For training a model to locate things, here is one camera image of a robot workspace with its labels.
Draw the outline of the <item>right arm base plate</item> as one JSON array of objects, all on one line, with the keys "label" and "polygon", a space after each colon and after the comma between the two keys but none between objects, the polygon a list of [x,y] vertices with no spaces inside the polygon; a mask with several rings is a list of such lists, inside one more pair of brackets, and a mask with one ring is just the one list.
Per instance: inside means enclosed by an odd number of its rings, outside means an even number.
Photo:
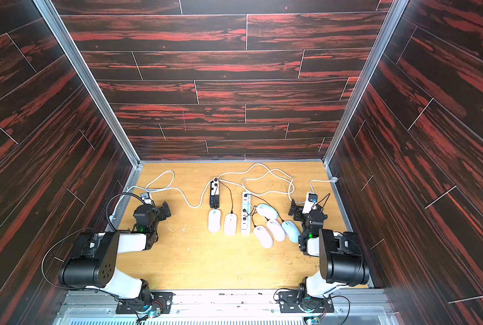
[{"label": "right arm base plate", "polygon": [[334,312],[331,299],[312,297],[299,290],[288,288],[277,289],[273,299],[278,303],[280,312],[284,314],[322,314]]}]

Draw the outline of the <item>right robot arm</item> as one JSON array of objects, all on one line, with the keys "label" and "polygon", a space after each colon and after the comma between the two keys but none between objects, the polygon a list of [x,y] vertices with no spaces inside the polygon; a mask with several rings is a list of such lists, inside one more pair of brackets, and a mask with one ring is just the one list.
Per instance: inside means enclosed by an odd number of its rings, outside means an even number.
[{"label": "right robot arm", "polygon": [[300,283],[297,302],[327,299],[340,288],[368,283],[369,266],[356,233],[325,229],[323,225],[328,216],[317,199],[303,206],[292,201],[289,215],[302,226],[301,233],[293,237],[300,251],[319,258],[318,272]]}]

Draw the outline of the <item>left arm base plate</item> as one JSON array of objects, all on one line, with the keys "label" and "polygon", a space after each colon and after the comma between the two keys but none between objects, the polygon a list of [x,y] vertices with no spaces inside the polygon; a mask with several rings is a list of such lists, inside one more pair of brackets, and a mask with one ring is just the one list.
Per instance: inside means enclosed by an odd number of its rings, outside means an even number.
[{"label": "left arm base plate", "polygon": [[151,291],[146,298],[119,299],[115,313],[118,315],[151,315],[158,317],[169,314],[174,293],[170,291]]}]

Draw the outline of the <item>white mouse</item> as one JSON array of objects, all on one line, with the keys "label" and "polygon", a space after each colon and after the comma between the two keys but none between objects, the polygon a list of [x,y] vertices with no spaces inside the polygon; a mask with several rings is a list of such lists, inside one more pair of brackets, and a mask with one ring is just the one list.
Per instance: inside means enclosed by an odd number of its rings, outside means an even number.
[{"label": "white mouse", "polygon": [[216,233],[221,229],[221,211],[219,209],[212,209],[208,214],[208,230],[211,233]]}]

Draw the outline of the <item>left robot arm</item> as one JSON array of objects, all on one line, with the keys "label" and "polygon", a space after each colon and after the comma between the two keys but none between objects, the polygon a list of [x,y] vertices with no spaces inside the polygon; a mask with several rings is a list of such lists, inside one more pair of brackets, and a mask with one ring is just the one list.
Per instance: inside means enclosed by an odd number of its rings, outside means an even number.
[{"label": "left robot arm", "polygon": [[117,258],[122,253],[148,251],[159,240],[160,222],[171,216],[169,204],[161,207],[144,203],[134,211],[133,231],[83,232],[76,238],[58,273],[54,287],[67,290],[97,290],[118,301],[151,306],[153,295],[146,280],[120,271]]}]

